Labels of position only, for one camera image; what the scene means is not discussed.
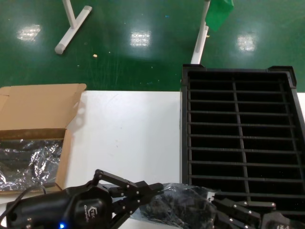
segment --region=black plastic crate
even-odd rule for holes
[[[292,67],[183,66],[182,182],[305,221],[305,125]]]

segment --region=crumpled plastic bag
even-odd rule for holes
[[[182,229],[213,228],[216,215],[216,206],[211,203],[215,194],[213,190],[178,183],[163,186],[163,193],[153,197],[149,204],[140,206],[131,219]]]
[[[1,140],[0,191],[55,182],[63,140]]]

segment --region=green floor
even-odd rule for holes
[[[191,61],[203,0],[71,2],[75,14],[84,5],[93,11],[59,56],[54,48],[69,27],[61,0],[0,0],[0,86],[86,83],[89,90],[180,89],[182,64]],[[304,92],[304,0],[234,4],[219,31],[209,32],[202,65],[292,65],[298,91]]]

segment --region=white stand leg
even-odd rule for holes
[[[205,17],[209,10],[209,6],[210,6],[210,0],[204,0],[201,25],[200,25],[199,34],[198,34],[196,46],[195,46],[192,61],[191,61],[192,64],[200,64],[206,35],[208,34],[208,30],[209,30],[209,27],[205,25]]]
[[[85,21],[86,17],[92,10],[91,6],[85,6],[84,9],[82,9],[81,13],[78,15],[78,17],[75,19],[70,0],[62,1],[70,23],[70,28],[68,29],[62,40],[59,42],[59,44],[55,47],[55,52],[57,54],[63,53],[73,36],[76,34],[77,30],[80,28],[81,24]]]

